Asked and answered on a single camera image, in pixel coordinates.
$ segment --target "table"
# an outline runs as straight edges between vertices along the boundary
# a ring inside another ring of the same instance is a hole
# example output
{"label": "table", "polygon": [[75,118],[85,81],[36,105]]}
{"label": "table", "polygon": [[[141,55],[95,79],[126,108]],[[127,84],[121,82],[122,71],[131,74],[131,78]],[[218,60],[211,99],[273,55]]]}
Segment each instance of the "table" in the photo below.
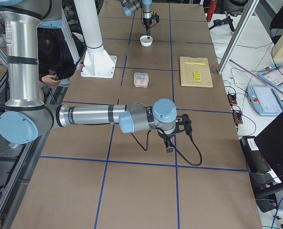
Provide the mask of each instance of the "table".
{"label": "table", "polygon": [[[214,14],[212,17],[212,20],[215,19],[224,19],[225,15],[219,15]],[[237,18],[232,17],[233,24],[236,28],[236,25],[239,22],[240,16]],[[212,26],[213,22],[208,22],[208,26]],[[220,60],[220,58],[223,56],[227,44],[229,43],[231,39],[231,31],[228,25],[226,26],[220,26],[216,27],[212,30],[210,30],[210,34],[212,37],[212,41],[215,45],[215,52]],[[240,38],[238,45],[242,46],[250,46],[250,47],[259,47],[266,45],[264,47],[255,49],[255,48],[247,48],[247,47],[241,47],[237,46],[234,49],[234,52],[231,56],[231,59],[233,59],[235,62],[243,65],[245,68],[249,70],[261,70],[265,68],[266,66],[270,66],[273,64],[272,57],[271,57],[271,51],[273,44],[270,44],[272,42],[271,38],[269,37],[268,33],[266,32],[265,28],[261,24],[260,20],[256,16],[252,16],[248,25],[245,28],[245,31],[243,32],[242,37]],[[276,60],[277,64],[281,64],[283,66],[283,61]],[[231,62],[228,62],[226,65],[226,68],[223,75],[224,85],[225,86],[232,86],[236,89],[237,92],[243,93],[241,89],[237,88],[234,84],[234,80],[236,82],[236,85],[242,88],[243,90],[246,89],[247,85],[250,84],[260,84],[263,83],[256,79],[255,77],[251,76],[248,73],[243,73],[241,71],[233,69],[233,76],[231,75],[231,69],[237,68],[236,65],[234,65]],[[240,108],[243,108],[243,114],[251,118],[257,126],[256,131],[254,131],[254,124],[248,120],[246,117],[243,117],[243,125],[239,126],[238,135],[249,135],[253,133],[252,135],[257,136],[258,133],[260,133],[275,117],[264,117],[258,115],[249,101],[245,99],[243,101],[244,95],[239,94],[237,96],[237,102],[238,106]],[[275,210],[272,210],[270,212],[262,213],[260,212],[260,216],[262,219],[262,224],[270,226],[272,224],[272,215],[275,214]],[[283,212],[279,212],[278,215],[282,217],[281,220],[276,220],[275,225],[280,227],[280,224],[283,224]]]}
{"label": "table", "polygon": [[[152,29],[153,44],[142,47],[140,12],[125,18],[119,2],[104,3],[99,22],[105,49],[117,55],[114,77],[74,76],[63,103],[152,105],[171,99],[192,120],[202,166],[167,154],[156,133],[143,152],[118,126],[57,129],[26,184],[13,229],[261,228],[203,8],[155,3],[153,10],[161,22]],[[179,57],[189,55],[209,59],[212,89],[180,86]],[[135,72],[148,73],[148,88],[133,86]],[[199,159],[187,136],[177,135],[175,143],[189,160]]]}

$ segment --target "yellow knife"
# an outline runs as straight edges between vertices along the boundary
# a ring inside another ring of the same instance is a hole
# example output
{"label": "yellow knife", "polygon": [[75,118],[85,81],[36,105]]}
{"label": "yellow knife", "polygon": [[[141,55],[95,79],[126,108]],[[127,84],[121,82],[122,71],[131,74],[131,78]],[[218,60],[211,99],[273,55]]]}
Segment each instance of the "yellow knife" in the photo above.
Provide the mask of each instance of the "yellow knife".
{"label": "yellow knife", "polygon": [[194,65],[194,64],[197,64],[197,65],[206,65],[206,63],[196,63],[196,62],[185,62],[186,64],[190,64],[190,65]]}

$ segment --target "stack of yellow rings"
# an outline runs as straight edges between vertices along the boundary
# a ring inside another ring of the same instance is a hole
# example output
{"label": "stack of yellow rings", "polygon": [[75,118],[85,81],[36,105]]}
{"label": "stack of yellow rings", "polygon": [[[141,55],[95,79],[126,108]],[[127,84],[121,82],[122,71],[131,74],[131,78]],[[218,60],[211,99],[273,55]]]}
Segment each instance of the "stack of yellow rings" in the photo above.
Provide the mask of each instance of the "stack of yellow rings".
{"label": "stack of yellow rings", "polygon": [[202,75],[201,75],[200,71],[198,71],[198,70],[194,70],[193,71],[193,79],[196,82],[201,82],[202,81]]}

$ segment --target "person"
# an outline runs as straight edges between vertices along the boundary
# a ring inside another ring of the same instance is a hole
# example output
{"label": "person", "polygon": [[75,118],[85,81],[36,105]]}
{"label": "person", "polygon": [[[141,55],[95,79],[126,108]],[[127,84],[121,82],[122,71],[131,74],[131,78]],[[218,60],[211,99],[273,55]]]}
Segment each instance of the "person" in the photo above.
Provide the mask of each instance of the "person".
{"label": "person", "polygon": [[[72,36],[81,56],[84,46],[74,34]],[[42,88],[45,85],[53,88],[75,71],[75,64],[61,29],[38,29],[38,59],[40,99],[44,101]]]}

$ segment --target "cutting board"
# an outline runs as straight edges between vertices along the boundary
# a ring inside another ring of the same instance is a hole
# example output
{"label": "cutting board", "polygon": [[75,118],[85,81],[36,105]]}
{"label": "cutting board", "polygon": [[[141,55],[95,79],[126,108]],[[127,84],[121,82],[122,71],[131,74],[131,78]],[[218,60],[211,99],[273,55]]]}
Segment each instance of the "cutting board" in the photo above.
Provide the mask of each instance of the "cutting board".
{"label": "cutting board", "polygon": [[[206,63],[206,65],[198,65],[198,64],[190,65],[190,64],[186,64],[185,62]],[[182,86],[213,87],[207,58],[181,56],[179,58],[179,66],[180,66],[180,84]],[[196,82],[193,79],[194,70],[198,70],[201,72],[202,80],[200,82]]]}

